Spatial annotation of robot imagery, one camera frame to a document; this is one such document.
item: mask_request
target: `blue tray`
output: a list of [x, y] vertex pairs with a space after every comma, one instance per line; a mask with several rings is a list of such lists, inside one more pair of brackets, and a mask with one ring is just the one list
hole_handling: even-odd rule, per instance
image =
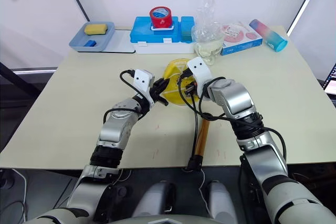
[[[107, 24], [107, 30], [105, 34], [99, 35], [87, 35], [84, 32], [86, 25], [89, 24]], [[78, 52], [101, 52], [105, 49], [112, 35], [114, 34], [113, 22], [86, 22], [70, 41], [69, 46]], [[96, 45], [94, 47], [84, 47], [88, 40], [95, 40]]]

